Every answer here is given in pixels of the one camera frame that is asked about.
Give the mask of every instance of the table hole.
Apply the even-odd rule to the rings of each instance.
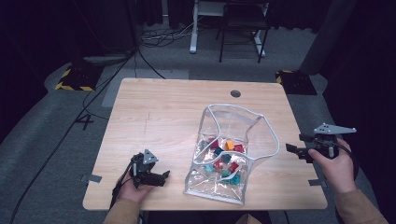
[[[231,96],[235,97],[235,98],[238,98],[238,97],[241,96],[241,92],[237,91],[237,90],[233,90],[233,91],[231,91]]]

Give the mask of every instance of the yellow toy block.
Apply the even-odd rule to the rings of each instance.
[[[233,141],[228,140],[228,141],[225,143],[225,148],[226,148],[226,150],[233,150],[233,149],[235,148],[235,146],[233,145]]]

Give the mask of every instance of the black mat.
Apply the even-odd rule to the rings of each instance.
[[[55,90],[95,91],[103,66],[75,67],[70,65],[62,75]]]
[[[298,71],[280,70],[276,72],[275,77],[286,94],[318,95],[308,75]]]

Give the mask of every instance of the colorful toy block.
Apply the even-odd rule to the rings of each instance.
[[[215,167],[213,167],[213,165],[206,165],[205,166],[205,170],[207,171],[207,172],[214,172],[215,171]]]
[[[244,147],[242,145],[235,145],[233,150],[235,150],[237,152],[242,152],[242,153],[245,152]]]
[[[215,155],[218,156],[222,151],[224,150],[221,149],[221,147],[217,147],[213,153],[215,153]]]
[[[225,143],[225,149],[226,149],[226,150],[233,150],[233,149],[234,149],[233,141],[228,140],[228,141]]]
[[[222,170],[222,171],[221,171],[221,176],[222,176],[222,177],[227,177],[227,176],[229,176],[229,175],[231,175],[231,172],[230,172],[230,171],[228,171],[228,170]]]
[[[216,139],[216,138],[209,138],[209,143],[211,143],[211,142],[213,142],[211,145],[210,145],[210,148],[218,148],[219,147],[219,139]]]
[[[223,161],[225,163],[228,163],[231,160],[231,156],[226,154],[226,155],[222,155],[221,158],[223,159]]]
[[[236,162],[234,162],[233,161],[233,163],[231,163],[231,165],[228,167],[228,170],[231,172],[231,173],[233,173],[233,172],[235,172],[235,170],[236,170],[236,168],[238,168],[238,163],[236,163]]]
[[[231,180],[230,184],[237,185],[241,182],[241,175],[235,175]]]
[[[222,160],[215,161],[215,163],[213,163],[213,167],[215,167],[215,169],[217,169],[217,170],[221,170],[222,169]]]

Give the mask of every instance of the white desk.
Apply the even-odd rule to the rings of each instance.
[[[194,13],[193,13],[193,26],[191,34],[190,53],[197,52],[198,42],[198,16],[222,16],[223,14],[223,2],[205,2],[195,0]],[[254,36],[254,42],[256,43],[257,52],[260,53],[262,48],[260,41],[260,31]]]

